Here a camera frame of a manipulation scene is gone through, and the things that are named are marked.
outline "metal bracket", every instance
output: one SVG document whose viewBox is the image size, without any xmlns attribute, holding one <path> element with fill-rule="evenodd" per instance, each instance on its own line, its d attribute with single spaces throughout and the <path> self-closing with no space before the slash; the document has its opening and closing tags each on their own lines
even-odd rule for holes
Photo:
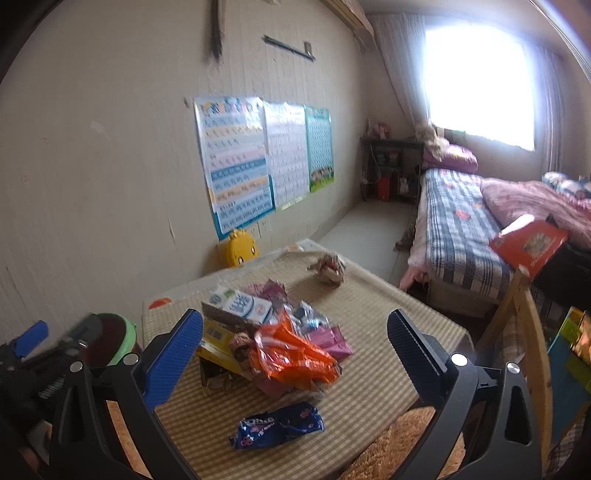
<svg viewBox="0 0 591 480">
<path fill-rule="evenodd" d="M 296 55 L 301 55 L 305 59 L 315 61 L 316 57 L 312 55 L 312 47 L 309 42 L 304 42 L 305 51 L 298 50 L 297 48 L 289 46 L 287 43 L 283 43 L 282 41 L 275 40 L 274 38 L 269 37 L 268 35 L 263 35 L 262 38 L 263 42 L 268 45 L 273 45 L 274 47 L 283 48 L 284 50 L 290 51 L 295 53 Z"/>
</svg>

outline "crumpled wrapper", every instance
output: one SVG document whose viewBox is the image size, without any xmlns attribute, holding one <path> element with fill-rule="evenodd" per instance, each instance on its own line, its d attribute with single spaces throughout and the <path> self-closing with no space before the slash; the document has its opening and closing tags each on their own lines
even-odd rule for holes
<svg viewBox="0 0 591 480">
<path fill-rule="evenodd" d="M 333 285 L 340 285 L 345 281 L 345 262 L 336 253 L 326 253 L 318 258 L 316 263 L 308 267 L 315 270 L 320 280 Z"/>
</svg>

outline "white carton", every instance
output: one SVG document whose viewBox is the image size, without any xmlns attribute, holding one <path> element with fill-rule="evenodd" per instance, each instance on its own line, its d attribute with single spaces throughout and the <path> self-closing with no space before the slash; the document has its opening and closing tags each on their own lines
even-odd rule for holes
<svg viewBox="0 0 591 480">
<path fill-rule="evenodd" d="M 270 301 L 224 286 L 218 286 L 202 308 L 207 317 L 235 330 L 257 329 L 272 315 Z"/>
</svg>

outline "bright window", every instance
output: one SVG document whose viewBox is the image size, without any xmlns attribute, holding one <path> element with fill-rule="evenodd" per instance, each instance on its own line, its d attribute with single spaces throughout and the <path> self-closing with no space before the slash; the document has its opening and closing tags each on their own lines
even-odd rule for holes
<svg viewBox="0 0 591 480">
<path fill-rule="evenodd" d="M 534 149 L 534 101 L 522 46 L 486 26 L 427 30 L 425 83 L 431 121 Z"/>
</svg>

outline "wooden chair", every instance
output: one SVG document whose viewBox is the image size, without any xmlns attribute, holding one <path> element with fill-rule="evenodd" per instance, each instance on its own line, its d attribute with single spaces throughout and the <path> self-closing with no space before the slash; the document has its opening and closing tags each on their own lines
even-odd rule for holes
<svg viewBox="0 0 591 480">
<path fill-rule="evenodd" d="M 531 297 L 530 278 L 525 267 L 519 267 L 515 271 L 505 297 L 476 345 L 478 355 L 493 347 L 513 315 L 517 318 L 518 328 L 523 333 L 525 355 L 519 361 L 519 366 L 526 377 L 538 421 L 542 466 L 545 472 L 552 434 L 550 359 L 540 317 L 535 308 L 534 299 Z"/>
</svg>

